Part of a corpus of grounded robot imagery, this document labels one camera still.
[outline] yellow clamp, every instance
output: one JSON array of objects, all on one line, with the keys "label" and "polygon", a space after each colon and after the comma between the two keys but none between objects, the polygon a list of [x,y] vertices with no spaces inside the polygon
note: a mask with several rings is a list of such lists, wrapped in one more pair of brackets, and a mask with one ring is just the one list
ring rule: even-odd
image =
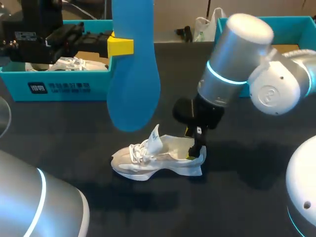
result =
[{"label": "yellow clamp", "polygon": [[109,57],[134,54],[134,40],[115,38],[114,32],[108,38]]}]

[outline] black table surface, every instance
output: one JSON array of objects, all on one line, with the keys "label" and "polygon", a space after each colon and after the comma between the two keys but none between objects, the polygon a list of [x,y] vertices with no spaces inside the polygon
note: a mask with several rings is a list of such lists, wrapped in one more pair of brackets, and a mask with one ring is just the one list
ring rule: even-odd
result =
[{"label": "black table surface", "polygon": [[118,131],[105,102],[14,103],[1,84],[13,117],[0,149],[79,188],[90,206],[89,237],[296,236],[285,172],[293,152],[316,134],[316,97],[280,117],[259,112],[249,98],[235,101],[208,134],[202,177],[160,171],[134,182],[112,171],[111,155],[147,139],[156,124],[161,135],[184,135],[171,109],[196,94],[211,52],[209,43],[155,48],[161,98],[142,130]]}]

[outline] cable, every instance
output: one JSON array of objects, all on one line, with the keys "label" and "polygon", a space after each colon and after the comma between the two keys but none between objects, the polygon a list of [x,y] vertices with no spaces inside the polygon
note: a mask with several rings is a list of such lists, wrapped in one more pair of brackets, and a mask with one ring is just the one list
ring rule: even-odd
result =
[{"label": "cable", "polygon": [[62,0],[64,3],[70,4],[72,6],[74,6],[75,8],[77,8],[79,11],[83,12],[84,14],[86,14],[87,16],[91,17],[93,20],[97,20],[97,18],[95,18],[94,16],[92,16],[90,13],[86,12],[85,10],[82,10],[80,7],[66,1],[66,0]]}]

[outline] shoelace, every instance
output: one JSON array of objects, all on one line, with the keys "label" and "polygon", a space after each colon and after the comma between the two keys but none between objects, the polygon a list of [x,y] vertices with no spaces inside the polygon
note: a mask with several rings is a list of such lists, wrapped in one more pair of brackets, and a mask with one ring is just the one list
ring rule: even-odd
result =
[{"label": "shoelace", "polygon": [[154,156],[146,155],[146,144],[148,139],[143,141],[141,144],[131,144],[129,146],[129,155],[133,163],[140,163],[142,160],[148,160]]}]

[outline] black machine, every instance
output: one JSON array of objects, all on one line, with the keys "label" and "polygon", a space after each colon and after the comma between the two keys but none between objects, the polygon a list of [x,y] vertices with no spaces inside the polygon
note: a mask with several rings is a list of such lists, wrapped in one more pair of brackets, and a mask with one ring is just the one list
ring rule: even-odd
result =
[{"label": "black machine", "polygon": [[84,33],[84,23],[63,24],[62,0],[21,0],[22,11],[1,16],[0,56],[14,62],[54,64],[78,51],[108,57],[112,32]]}]

